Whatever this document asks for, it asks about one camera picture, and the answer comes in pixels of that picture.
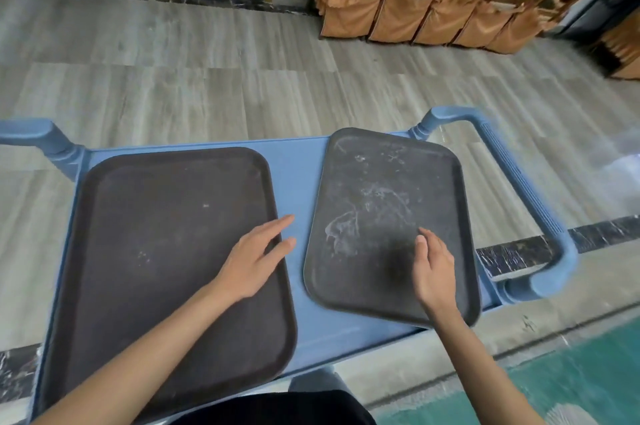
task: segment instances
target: hand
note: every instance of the hand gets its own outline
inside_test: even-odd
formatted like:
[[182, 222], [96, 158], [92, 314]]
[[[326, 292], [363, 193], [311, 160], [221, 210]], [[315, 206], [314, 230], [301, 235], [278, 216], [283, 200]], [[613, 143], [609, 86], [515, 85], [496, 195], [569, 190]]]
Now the hand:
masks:
[[210, 284], [230, 299], [230, 305], [252, 297], [265, 284], [278, 263], [296, 247], [295, 238], [278, 243], [272, 251], [265, 249], [280, 232], [293, 222], [293, 215], [269, 221], [242, 236], [220, 272]]
[[413, 288], [429, 318], [442, 312], [458, 312], [453, 255], [434, 233], [420, 228], [415, 239]]

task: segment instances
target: person's left hand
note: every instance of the person's left hand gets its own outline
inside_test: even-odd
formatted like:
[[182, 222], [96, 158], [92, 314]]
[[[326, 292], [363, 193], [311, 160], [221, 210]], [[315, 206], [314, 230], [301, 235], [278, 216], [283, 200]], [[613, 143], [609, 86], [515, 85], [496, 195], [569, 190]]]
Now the person's left hand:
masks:
[[296, 247], [291, 237], [264, 254], [268, 244], [293, 222], [293, 215], [269, 221], [242, 236], [210, 285], [235, 303], [252, 297], [265, 284], [278, 263]]

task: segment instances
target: green carpet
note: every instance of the green carpet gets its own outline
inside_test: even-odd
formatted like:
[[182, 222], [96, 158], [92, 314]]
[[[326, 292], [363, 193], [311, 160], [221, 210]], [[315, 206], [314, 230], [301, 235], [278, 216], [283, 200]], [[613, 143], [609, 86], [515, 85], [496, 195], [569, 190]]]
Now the green carpet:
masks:
[[[640, 424], [640, 319], [508, 369], [542, 417], [573, 404], [598, 425]], [[462, 392], [377, 418], [379, 425], [477, 424]]]

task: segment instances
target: person's right arm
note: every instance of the person's right arm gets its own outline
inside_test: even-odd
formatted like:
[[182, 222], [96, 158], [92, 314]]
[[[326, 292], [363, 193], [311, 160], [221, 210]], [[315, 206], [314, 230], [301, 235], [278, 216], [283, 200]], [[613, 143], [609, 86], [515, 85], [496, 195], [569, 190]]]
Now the person's right arm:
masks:
[[413, 284], [482, 425], [544, 425], [456, 306], [454, 259], [434, 233], [415, 240]]

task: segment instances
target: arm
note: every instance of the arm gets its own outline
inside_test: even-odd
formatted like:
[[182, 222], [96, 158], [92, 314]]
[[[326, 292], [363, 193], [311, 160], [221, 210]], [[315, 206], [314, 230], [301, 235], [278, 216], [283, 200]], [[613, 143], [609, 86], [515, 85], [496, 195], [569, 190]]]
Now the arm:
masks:
[[188, 350], [238, 300], [251, 297], [296, 245], [269, 242], [293, 221], [270, 221], [240, 238], [219, 274], [183, 306], [37, 418], [35, 425], [129, 425]]
[[486, 352], [456, 306], [454, 260], [432, 232], [415, 240], [413, 284], [482, 425], [544, 425], [539, 414]]

